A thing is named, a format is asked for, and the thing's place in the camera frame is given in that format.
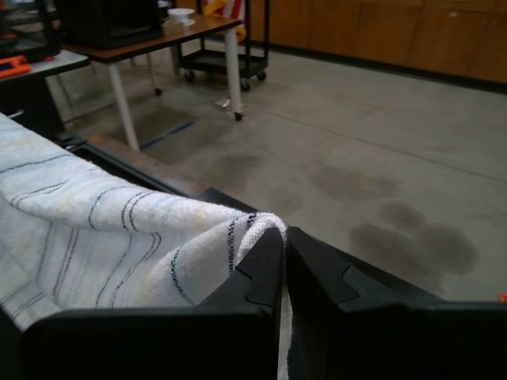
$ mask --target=floor stain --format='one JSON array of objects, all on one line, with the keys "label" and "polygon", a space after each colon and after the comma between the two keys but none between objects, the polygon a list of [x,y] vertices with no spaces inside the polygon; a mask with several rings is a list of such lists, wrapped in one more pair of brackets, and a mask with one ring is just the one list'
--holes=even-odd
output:
[{"label": "floor stain", "polygon": [[353,228],[351,254],[444,298],[446,275],[473,270],[478,250],[457,228],[427,222],[404,203],[384,206],[380,217],[396,230],[369,223]]},{"label": "floor stain", "polygon": [[303,198],[298,192],[293,192],[282,186],[270,189],[267,196],[269,199],[268,210],[282,218],[287,218],[291,213],[299,210],[303,202]]},{"label": "floor stain", "polygon": [[231,193],[244,192],[251,172],[263,161],[263,158],[252,154],[224,154],[203,164],[201,178],[219,190],[226,188]]},{"label": "floor stain", "polygon": [[425,216],[422,212],[401,202],[384,205],[380,211],[380,216],[394,227],[405,230],[415,230],[425,222]]},{"label": "floor stain", "polygon": [[338,201],[362,202],[394,196],[398,182],[386,177],[369,177],[347,169],[324,167],[310,178],[325,193]]}]

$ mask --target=black machine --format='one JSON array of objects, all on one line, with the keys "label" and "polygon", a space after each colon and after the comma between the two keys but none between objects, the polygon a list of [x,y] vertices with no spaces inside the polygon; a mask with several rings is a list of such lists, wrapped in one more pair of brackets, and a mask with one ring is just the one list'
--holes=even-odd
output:
[{"label": "black machine", "polygon": [[57,55],[49,11],[44,0],[0,0],[0,59],[22,55],[33,63]]},{"label": "black machine", "polygon": [[443,301],[297,228],[288,247],[301,378],[507,378],[506,304]]},{"label": "black machine", "polygon": [[157,0],[54,0],[68,43],[111,50],[163,36]]}]

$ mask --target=black box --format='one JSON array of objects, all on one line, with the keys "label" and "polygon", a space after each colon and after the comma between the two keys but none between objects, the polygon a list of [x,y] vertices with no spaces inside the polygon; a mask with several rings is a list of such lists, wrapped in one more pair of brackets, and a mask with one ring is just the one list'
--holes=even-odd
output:
[{"label": "black box", "polygon": [[68,43],[111,50],[163,36],[157,0],[54,0]]}]

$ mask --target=shelf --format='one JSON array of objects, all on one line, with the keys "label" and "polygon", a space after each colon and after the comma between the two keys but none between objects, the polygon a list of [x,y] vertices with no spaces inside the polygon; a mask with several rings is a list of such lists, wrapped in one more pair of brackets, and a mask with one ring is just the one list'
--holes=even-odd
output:
[{"label": "shelf", "polygon": [[[268,60],[264,57],[250,56],[250,70],[246,72],[246,56],[238,55],[239,76],[251,78],[256,73],[268,66]],[[186,70],[206,71],[215,74],[227,74],[227,62],[223,51],[202,49],[181,58],[180,68]]]}]

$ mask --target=wooden table edge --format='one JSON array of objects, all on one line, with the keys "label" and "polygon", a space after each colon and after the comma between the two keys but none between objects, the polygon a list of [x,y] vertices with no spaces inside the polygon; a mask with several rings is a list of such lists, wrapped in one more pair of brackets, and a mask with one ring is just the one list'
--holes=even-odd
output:
[{"label": "wooden table edge", "polygon": [[[161,42],[160,44],[154,44],[154,45],[151,45],[151,46],[143,47],[143,48],[140,48],[140,49],[135,49],[135,50],[128,51],[128,52],[125,52],[125,53],[120,53],[120,54],[115,55],[115,56],[110,57],[110,58],[99,57],[97,55],[91,54],[89,51],[83,51],[83,48],[85,48],[85,49],[89,48],[89,47],[85,47],[84,45],[64,44],[63,48],[66,49],[66,50],[68,50],[68,51],[72,51],[74,53],[77,53],[77,54],[86,55],[88,58],[90,58],[91,60],[93,60],[95,62],[104,63],[104,64],[111,64],[111,63],[118,63],[118,62],[124,61],[125,59],[134,58],[134,57],[136,57],[138,55],[144,55],[144,54],[147,54],[147,53],[151,53],[152,51],[157,51],[157,50],[160,50],[160,49],[163,49],[163,48],[169,48],[169,47],[174,46],[174,45],[183,44],[184,42],[189,42],[191,40],[196,40],[198,38],[206,36],[207,34],[213,34],[213,33],[217,33],[217,32],[223,32],[223,31],[226,31],[228,29],[235,28],[235,27],[239,26],[241,23],[242,23],[241,20],[233,20],[233,21],[231,21],[228,24],[225,24],[225,25],[222,25],[222,26],[219,26],[219,27],[216,27],[216,28],[211,28],[211,29],[203,31],[203,32],[197,32],[197,33],[194,33],[194,34],[189,35],[189,36],[183,36],[182,38],[178,38],[177,40],[171,40],[171,41],[167,41],[167,42]],[[144,42],[141,42],[141,43],[132,44],[130,46],[134,47],[135,45],[145,44],[146,42],[150,42],[150,41],[144,41]]]},{"label": "wooden table edge", "polygon": [[97,148],[102,153],[165,184],[183,196],[196,198],[210,188],[208,184],[181,173],[173,166],[148,156],[145,153],[133,150],[127,145],[107,136],[94,135],[88,139],[88,144]]}]

